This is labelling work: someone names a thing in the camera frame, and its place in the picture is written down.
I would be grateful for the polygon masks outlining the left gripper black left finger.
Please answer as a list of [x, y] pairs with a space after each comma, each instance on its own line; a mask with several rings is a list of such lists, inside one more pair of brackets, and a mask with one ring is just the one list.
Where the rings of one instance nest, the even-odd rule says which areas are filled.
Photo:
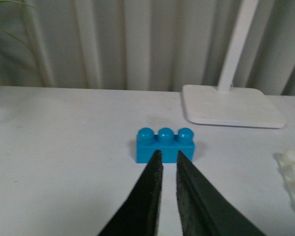
[[162, 153], [156, 150], [128, 198], [100, 236], [155, 236], [158, 231], [163, 179]]

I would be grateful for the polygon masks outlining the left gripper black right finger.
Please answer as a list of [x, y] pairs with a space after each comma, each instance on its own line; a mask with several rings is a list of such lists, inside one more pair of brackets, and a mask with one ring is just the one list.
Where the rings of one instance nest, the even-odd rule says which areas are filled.
[[177, 156], [177, 206], [184, 236], [263, 236], [181, 152]]

